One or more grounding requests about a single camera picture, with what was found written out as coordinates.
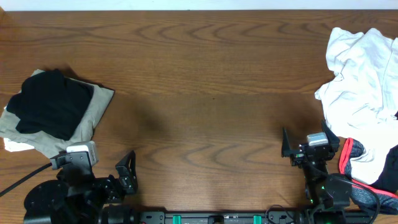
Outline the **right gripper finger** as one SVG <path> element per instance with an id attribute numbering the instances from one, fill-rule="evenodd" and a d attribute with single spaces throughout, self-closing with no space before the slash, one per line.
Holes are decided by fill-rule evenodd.
<path id="1" fill-rule="evenodd" d="M 337 152 L 340 147 L 340 139 L 331 131 L 331 129 L 326 125 L 325 120 L 321 121 L 322 131 L 325 133 L 328 139 L 329 145 L 334 152 Z"/>
<path id="2" fill-rule="evenodd" d="M 282 147 L 281 147 L 281 156 L 282 157 L 290 157 L 292 150 L 291 150 L 291 146 L 289 143 L 289 137 L 287 135 L 287 130 L 285 128 L 282 128 L 282 134 L 283 134 L 283 139 L 282 139 Z"/>

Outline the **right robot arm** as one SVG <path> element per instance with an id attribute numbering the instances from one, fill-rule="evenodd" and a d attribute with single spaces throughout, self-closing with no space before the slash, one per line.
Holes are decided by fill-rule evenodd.
<path id="1" fill-rule="evenodd" d="M 324 121 L 322 132 L 309 134 L 307 142 L 293 148 L 287 130 L 282 130 L 281 156 L 290 159 L 291 166 L 303 170 L 305 193 L 312 203 L 296 212 L 294 223 L 346 223 L 344 209 L 350 205 L 352 188 L 341 174 L 330 174 L 327 162 L 332 160 L 340 146 L 339 138 Z"/>

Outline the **black t-shirt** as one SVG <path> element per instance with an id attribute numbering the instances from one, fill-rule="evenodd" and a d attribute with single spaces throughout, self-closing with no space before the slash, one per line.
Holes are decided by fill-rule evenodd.
<path id="1" fill-rule="evenodd" d="M 6 110 L 20 119 L 18 132 L 43 131 L 67 141 L 83 119 L 93 93 L 91 85 L 67 78 L 60 70 L 49 70 L 26 79 Z"/>

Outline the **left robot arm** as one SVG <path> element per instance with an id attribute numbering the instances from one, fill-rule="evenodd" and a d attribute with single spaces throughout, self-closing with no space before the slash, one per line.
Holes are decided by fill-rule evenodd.
<path id="1" fill-rule="evenodd" d="M 87 152 L 59 154 L 50 164 L 57 178 L 27 194 L 24 223 L 139 223 L 138 213 L 123 205 L 138 188 L 134 151 L 116 164 L 118 177 L 95 177 Z"/>

